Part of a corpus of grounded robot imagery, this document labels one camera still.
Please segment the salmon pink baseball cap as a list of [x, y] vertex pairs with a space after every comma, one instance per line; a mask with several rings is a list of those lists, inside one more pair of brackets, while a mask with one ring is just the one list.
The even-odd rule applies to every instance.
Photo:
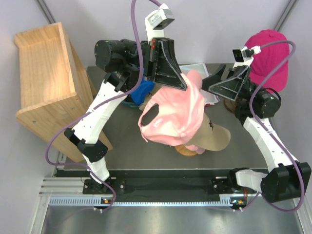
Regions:
[[202, 78], [198, 71], [181, 74], [185, 91], [162, 86], [148, 101], [139, 117], [142, 138], [165, 145], [186, 144], [200, 128], [205, 98], [200, 93]]

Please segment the magenta baseball cap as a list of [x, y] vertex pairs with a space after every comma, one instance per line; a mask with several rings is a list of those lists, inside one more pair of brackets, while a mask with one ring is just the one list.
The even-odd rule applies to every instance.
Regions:
[[[274, 41], [286, 40], [286, 37], [274, 30], [262, 30], [251, 36], [245, 45], [250, 49], [254, 46], [262, 46]], [[260, 84], [265, 77], [275, 68], [287, 55], [290, 48], [287, 43], [275, 44], [265, 47], [261, 52], [253, 57], [251, 63], [251, 81]], [[282, 91], [288, 81], [288, 63], [286, 62], [278, 69], [263, 85], [266, 88], [272, 88], [277, 92]]]

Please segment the beige baseball cap with logo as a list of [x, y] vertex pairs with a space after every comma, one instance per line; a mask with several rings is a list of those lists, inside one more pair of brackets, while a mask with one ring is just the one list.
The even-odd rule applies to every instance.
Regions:
[[228, 129], [212, 123], [209, 117], [204, 114], [200, 128], [185, 146], [196, 145], [208, 151], [221, 151], [225, 149], [231, 140], [231, 133]]

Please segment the light pink baseball cap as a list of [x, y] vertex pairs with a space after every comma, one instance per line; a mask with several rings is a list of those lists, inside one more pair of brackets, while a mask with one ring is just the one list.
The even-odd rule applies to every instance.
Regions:
[[196, 145], [189, 145], [189, 146], [185, 146], [185, 147], [188, 150], [188, 154], [191, 156], [201, 155], [206, 151], [204, 148], [198, 147]]

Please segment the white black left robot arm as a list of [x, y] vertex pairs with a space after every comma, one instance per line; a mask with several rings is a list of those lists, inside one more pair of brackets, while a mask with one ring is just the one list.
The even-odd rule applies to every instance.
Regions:
[[123, 102], [140, 106], [156, 85], [186, 90], [176, 60], [175, 42], [169, 38], [150, 41], [99, 40], [95, 44], [96, 66], [106, 75], [86, 115], [64, 135], [78, 148], [99, 193], [109, 191], [106, 167], [107, 146], [100, 132], [114, 110]]

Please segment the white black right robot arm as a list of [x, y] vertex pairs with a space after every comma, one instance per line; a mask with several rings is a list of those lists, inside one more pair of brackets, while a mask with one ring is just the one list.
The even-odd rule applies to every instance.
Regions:
[[281, 97], [273, 89], [252, 82], [248, 65], [235, 66], [222, 80], [225, 67], [220, 65], [213, 75], [204, 78], [202, 89], [227, 100], [239, 101], [235, 117], [255, 141], [268, 168], [266, 174], [247, 168], [231, 170], [227, 181], [229, 190], [239, 193], [245, 187], [250, 188], [261, 193], [269, 203], [293, 198], [302, 200], [312, 169], [286, 149], [269, 121], [279, 110]]

